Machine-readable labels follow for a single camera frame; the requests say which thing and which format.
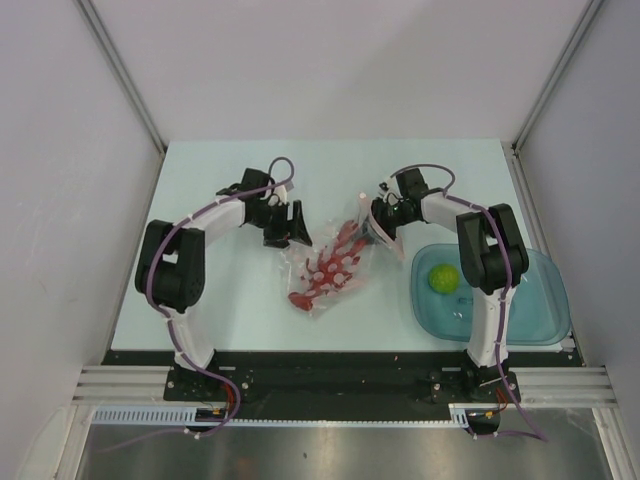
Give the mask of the red fake lobster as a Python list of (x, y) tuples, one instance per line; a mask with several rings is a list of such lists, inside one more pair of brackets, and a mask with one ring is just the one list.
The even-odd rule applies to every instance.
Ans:
[(346, 221), (329, 245), (305, 260), (299, 275), (302, 286), (287, 295), (289, 302), (304, 312), (312, 312), (322, 300), (346, 292), (353, 285), (367, 246), (359, 224)]

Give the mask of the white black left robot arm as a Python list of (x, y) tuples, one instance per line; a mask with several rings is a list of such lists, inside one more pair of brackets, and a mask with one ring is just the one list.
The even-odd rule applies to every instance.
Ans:
[(310, 246), (302, 202), (286, 199), (284, 189), (272, 193), (222, 193), (177, 223), (151, 221), (145, 229), (134, 277), (167, 324), (175, 363), (190, 370), (186, 387), (197, 398), (214, 397), (221, 376), (209, 368), (215, 347), (190, 310), (206, 284), (206, 249), (229, 231), (251, 225), (263, 232), (263, 245), (286, 249), (292, 242)]

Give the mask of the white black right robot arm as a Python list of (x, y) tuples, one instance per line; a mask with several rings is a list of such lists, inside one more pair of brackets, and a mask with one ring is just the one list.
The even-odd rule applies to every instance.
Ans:
[(513, 296), (529, 269), (529, 256), (512, 208), (484, 207), (443, 190), (404, 193), (396, 203), (360, 195), (365, 224), (394, 243), (401, 226), (422, 221), (457, 234), (464, 278), (472, 287), (472, 331), (461, 367), (461, 390), (484, 401), (510, 394), (506, 333)]

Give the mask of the clear zip top bag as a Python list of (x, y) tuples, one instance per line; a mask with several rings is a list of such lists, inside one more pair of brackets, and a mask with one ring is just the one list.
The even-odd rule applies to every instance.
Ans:
[(358, 195), (349, 215), (327, 222), (312, 246), (294, 244), (282, 254), (283, 288), (289, 304), (310, 317), (362, 290), (387, 262), (405, 259), (396, 220), (400, 199), (393, 193)]

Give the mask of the green fake food ball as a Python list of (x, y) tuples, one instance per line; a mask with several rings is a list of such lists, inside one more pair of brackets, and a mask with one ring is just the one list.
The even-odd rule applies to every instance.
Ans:
[(428, 274), (428, 283), (433, 291), (439, 294), (454, 293), (460, 282), (457, 268), (451, 264), (434, 266)]

